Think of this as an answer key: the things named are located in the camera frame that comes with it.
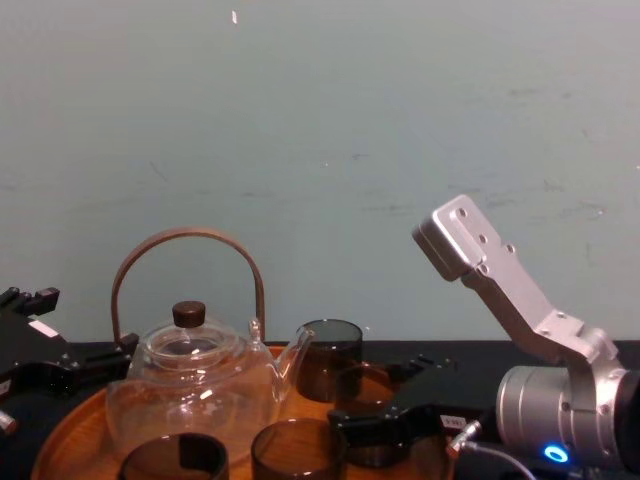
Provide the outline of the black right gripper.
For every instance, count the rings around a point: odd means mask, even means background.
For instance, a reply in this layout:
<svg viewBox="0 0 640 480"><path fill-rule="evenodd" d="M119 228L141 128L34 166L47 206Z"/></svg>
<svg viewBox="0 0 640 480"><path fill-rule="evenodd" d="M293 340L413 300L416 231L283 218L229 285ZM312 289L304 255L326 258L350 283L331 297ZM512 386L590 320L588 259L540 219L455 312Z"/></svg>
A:
<svg viewBox="0 0 640 480"><path fill-rule="evenodd" d="M348 414L330 410L327 420L352 448L410 447L419 440L457 435L479 421L478 439L501 443L496 420L496 389L471 374L455 373L460 363L451 357L419 354L409 360L362 362L349 368L349 386L359 388L365 378L397 389L394 406L378 413ZM451 370L454 372L430 372Z"/></svg>

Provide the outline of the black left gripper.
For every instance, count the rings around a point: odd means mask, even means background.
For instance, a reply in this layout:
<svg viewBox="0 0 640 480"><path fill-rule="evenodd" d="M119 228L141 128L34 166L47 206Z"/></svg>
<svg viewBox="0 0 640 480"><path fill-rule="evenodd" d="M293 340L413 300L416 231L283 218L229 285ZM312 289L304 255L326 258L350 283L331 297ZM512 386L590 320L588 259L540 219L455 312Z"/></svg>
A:
<svg viewBox="0 0 640 480"><path fill-rule="evenodd" d="M60 291L10 287L1 293L1 400L29 391L72 395L126 377L139 336L115 342L68 343L39 320L56 309Z"/></svg>

